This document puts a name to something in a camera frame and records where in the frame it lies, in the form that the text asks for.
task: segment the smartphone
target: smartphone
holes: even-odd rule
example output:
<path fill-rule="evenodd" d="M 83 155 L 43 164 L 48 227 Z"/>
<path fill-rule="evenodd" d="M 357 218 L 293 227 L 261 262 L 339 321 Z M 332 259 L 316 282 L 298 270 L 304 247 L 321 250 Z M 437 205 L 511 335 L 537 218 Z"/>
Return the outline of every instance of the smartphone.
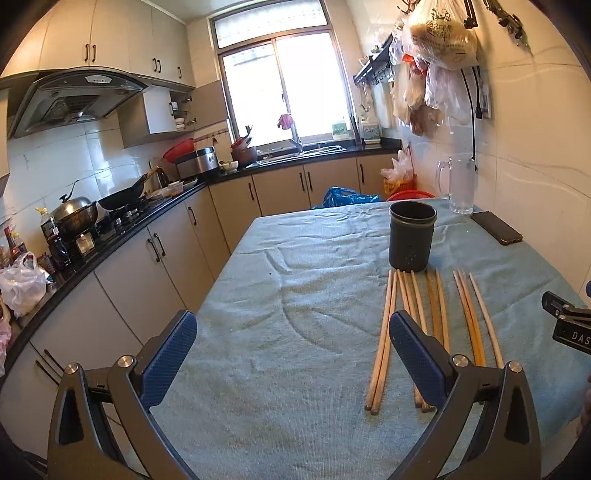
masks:
<path fill-rule="evenodd" d="M 476 212 L 470 217 L 501 245 L 516 244 L 523 240 L 523 235 L 512 229 L 492 212 Z"/>

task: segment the kitchen sink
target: kitchen sink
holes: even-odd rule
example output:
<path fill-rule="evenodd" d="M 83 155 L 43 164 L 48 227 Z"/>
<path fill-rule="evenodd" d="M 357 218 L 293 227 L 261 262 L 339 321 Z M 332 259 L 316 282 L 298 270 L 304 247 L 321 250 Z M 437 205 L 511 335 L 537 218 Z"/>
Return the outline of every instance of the kitchen sink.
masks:
<path fill-rule="evenodd" d="M 318 155 L 330 155 L 333 153 L 344 152 L 346 150 L 346 148 L 343 148 L 340 145 L 331 145 L 329 147 L 315 148 L 313 150 L 308 150 L 301 153 L 290 153 L 288 155 L 280 155 L 278 157 L 265 158 L 263 160 L 258 160 L 254 163 L 251 163 L 249 166 L 247 166 L 247 168 L 262 167 L 263 165 L 271 165 L 274 163 L 296 160 L 300 158 L 317 157 Z"/>

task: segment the screw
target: screw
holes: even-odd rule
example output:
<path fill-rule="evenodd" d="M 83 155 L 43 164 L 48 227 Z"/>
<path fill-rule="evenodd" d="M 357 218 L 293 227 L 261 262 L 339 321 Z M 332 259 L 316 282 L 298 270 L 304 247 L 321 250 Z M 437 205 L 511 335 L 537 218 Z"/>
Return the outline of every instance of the screw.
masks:
<path fill-rule="evenodd" d="M 119 360 L 117 360 L 117 365 L 119 365 L 122 368 L 127 368 L 133 362 L 134 362 L 134 357 L 132 357 L 131 355 L 124 355 L 121 358 L 119 358 Z"/>
<path fill-rule="evenodd" d="M 468 359 L 463 355 L 454 355 L 453 363 L 456 367 L 467 367 Z"/>
<path fill-rule="evenodd" d="M 78 371 L 78 364 L 67 364 L 66 365 L 66 373 L 67 374 L 75 374 Z"/>
<path fill-rule="evenodd" d="M 511 368 L 511 371 L 514 371 L 516 374 L 518 374 L 522 370 L 521 364 L 519 362 L 516 362 L 515 360 L 509 362 L 509 368 Z"/>

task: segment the blue gripper pad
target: blue gripper pad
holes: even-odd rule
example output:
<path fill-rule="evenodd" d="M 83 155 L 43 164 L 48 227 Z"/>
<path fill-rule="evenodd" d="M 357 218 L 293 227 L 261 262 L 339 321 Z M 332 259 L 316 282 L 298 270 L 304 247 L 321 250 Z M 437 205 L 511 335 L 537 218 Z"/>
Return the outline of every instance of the blue gripper pad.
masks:
<path fill-rule="evenodd" d="M 139 400 L 146 410 L 162 402 L 196 338 L 197 320 L 193 313 L 185 310 L 177 314 L 160 336 L 146 343 L 136 366 L 141 382 Z M 152 360 L 148 358 L 149 363 L 143 366 L 140 356 L 145 349 L 149 351 L 155 346 L 157 351 L 150 352 Z"/>
<path fill-rule="evenodd" d="M 425 402 L 442 408 L 453 385 L 449 355 L 436 338 L 427 336 L 405 311 L 390 317 L 390 339 Z"/>

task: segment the frying pan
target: frying pan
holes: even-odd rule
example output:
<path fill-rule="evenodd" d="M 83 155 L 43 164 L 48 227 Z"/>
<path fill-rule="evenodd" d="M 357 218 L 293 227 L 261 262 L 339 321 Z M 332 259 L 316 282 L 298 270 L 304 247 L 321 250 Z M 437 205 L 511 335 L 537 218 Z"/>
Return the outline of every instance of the frying pan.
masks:
<path fill-rule="evenodd" d="M 148 173 L 144 173 L 138 180 L 126 189 L 112 193 L 103 199 L 99 200 L 99 205 L 105 210 L 117 210 L 128 203 L 136 201 L 144 192 L 144 183 L 159 169 L 154 167 Z"/>

